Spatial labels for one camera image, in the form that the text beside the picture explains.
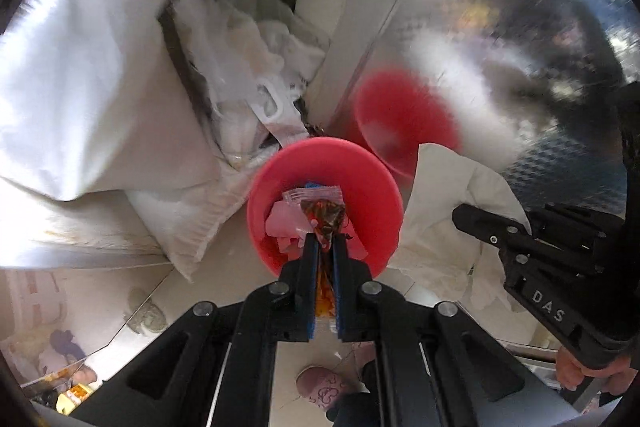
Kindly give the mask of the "right hand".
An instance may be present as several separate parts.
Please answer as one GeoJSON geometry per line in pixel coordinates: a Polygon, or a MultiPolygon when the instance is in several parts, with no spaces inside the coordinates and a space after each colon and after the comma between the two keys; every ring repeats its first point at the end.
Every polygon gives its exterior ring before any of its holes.
{"type": "Polygon", "coordinates": [[[561,347],[555,357],[556,380],[570,391],[575,391],[586,378],[604,380],[602,391],[610,395],[622,395],[634,381],[637,369],[630,366],[631,358],[623,355],[614,360],[605,369],[590,369],[580,363],[574,355],[561,347]]]}

